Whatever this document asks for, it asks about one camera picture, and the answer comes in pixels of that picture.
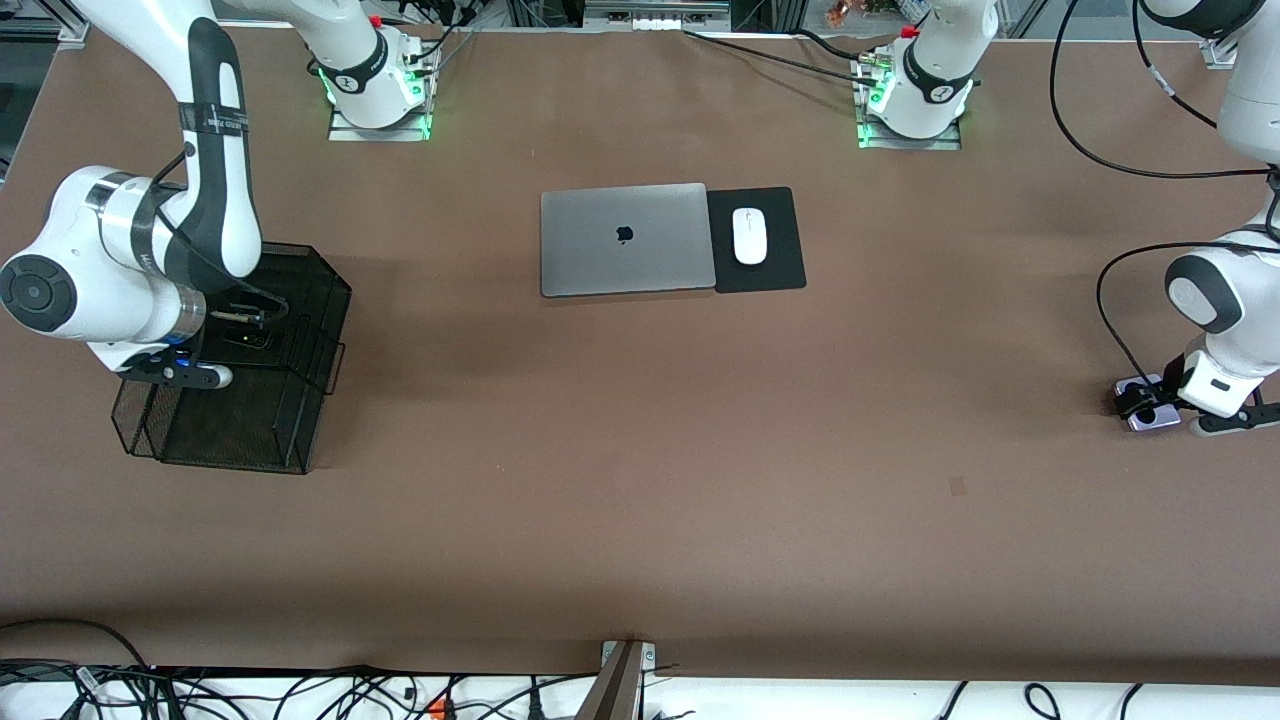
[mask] table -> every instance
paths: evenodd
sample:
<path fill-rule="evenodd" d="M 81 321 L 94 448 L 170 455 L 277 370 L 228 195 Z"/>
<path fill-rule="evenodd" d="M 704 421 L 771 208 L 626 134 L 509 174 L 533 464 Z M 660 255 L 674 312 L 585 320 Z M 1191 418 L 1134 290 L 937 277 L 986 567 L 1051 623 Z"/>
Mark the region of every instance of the table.
<path fill-rule="evenodd" d="M 319 469 L 127 457 L 115 378 L 5 320 L 4 618 L 91 616 L 182 665 L 552 673 L 643 635 L 691 674 L 1280 678 L 1275 436 L 1123 432 L 1093 307 L 1108 258 L 1213 238 L 1267 191 L 1091 165 L 1050 119 L 1047 44 L 991 49 L 963 152 L 902 154 L 856 147 L 846 85 L 662 32 L 484 33 L 429 142 L 329 143 L 297 36 L 233 36 L 264 234 L 355 288 Z M 1216 106 L 1193 45 L 1152 50 Z M 1243 163 L 1128 45 L 1069 47 L 1062 101 L 1108 156 Z M 178 142 L 138 60 L 59 53 L 3 250 L 70 170 L 151 173 Z M 790 186 L 809 287 L 539 297 L 540 192 L 690 181 Z M 1152 368 L 1193 334 L 1169 260 L 1107 295 Z"/>

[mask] laptop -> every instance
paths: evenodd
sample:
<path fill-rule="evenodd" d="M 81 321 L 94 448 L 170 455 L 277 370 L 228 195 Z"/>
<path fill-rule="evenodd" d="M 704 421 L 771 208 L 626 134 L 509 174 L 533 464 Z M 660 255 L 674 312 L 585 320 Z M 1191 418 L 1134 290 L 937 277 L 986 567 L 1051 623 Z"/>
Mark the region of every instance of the laptop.
<path fill-rule="evenodd" d="M 543 193 L 543 296 L 716 287 L 707 186 Z"/>

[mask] white robotic arm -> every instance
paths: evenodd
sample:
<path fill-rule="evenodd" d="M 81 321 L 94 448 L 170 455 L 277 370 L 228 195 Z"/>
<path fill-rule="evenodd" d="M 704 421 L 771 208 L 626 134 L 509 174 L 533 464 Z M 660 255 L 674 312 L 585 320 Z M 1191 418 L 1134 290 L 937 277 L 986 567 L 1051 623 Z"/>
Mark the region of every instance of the white robotic arm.
<path fill-rule="evenodd" d="M 393 124 L 422 101 L 411 77 L 421 42 L 375 28 L 358 0 L 232 1 L 298 29 L 352 124 Z M 35 332 L 88 343 L 122 373 L 192 337 L 205 322 L 205 293 L 257 266 L 248 118 L 236 47 L 207 0 L 78 6 L 173 92 L 188 186 L 105 167 L 72 173 L 36 241 L 0 268 L 0 302 Z M 228 369 L 211 365 L 189 375 L 201 387 L 230 382 Z"/>
<path fill-rule="evenodd" d="M 1000 29 L 996 0 L 933 0 L 916 37 L 890 46 L 893 79 L 868 109 L 911 138 L 942 135 L 973 90 L 973 70 Z"/>
<path fill-rule="evenodd" d="M 1157 22 L 1207 38 L 1239 42 L 1235 69 L 1219 115 L 1222 138 L 1240 154 L 1280 164 L 1280 3 L 1266 0 L 1144 0 Z M 1176 259 L 1165 274 L 1170 301 L 1203 334 L 1166 377 L 1183 401 L 1213 415 L 1193 430 L 1215 434 L 1274 424 L 1245 401 L 1280 370 L 1280 249 L 1272 173 L 1265 209 L 1219 242 Z M 1251 252 L 1238 246 L 1263 249 Z"/>
<path fill-rule="evenodd" d="M 424 102 L 422 42 L 390 26 L 375 28 L 360 0 L 227 1 L 292 24 L 351 124 L 383 128 Z"/>
<path fill-rule="evenodd" d="M 0 269 L 0 301 L 32 331 L 87 342 L 122 372 L 191 337 L 204 323 L 204 293 L 257 265 L 248 122 L 236 47 L 207 0 L 81 0 L 79 8 L 169 86 L 189 184 L 104 167 L 72 173 L 44 231 Z M 229 379 L 218 370 L 218 384 Z"/>

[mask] black mouse pad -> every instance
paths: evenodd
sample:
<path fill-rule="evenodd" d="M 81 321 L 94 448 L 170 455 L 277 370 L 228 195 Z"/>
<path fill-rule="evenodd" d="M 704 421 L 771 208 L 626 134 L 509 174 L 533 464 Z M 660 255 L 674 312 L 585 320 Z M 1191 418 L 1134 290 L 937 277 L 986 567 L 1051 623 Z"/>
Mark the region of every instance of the black mouse pad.
<path fill-rule="evenodd" d="M 712 220 L 712 255 L 716 292 L 795 290 L 805 286 L 800 228 L 790 187 L 716 190 L 707 193 Z M 733 256 L 733 210 L 754 208 L 764 214 L 768 251 L 759 265 L 744 265 Z"/>

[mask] black mesh basket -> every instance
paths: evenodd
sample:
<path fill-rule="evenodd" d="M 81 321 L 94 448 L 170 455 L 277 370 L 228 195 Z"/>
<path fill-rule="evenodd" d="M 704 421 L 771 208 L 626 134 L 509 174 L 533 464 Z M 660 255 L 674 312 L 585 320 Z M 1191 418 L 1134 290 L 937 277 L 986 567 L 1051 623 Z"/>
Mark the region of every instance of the black mesh basket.
<path fill-rule="evenodd" d="M 288 300 L 289 314 L 264 329 L 210 316 L 179 346 L 198 363 L 232 369 L 232 383 L 197 389 L 124 380 L 111 421 L 125 452 L 174 465 L 266 473 L 310 469 L 320 409 L 342 365 L 338 341 L 351 286 L 311 247 L 264 245 L 247 278 Z M 209 310 L 262 304 L 232 290 Z"/>

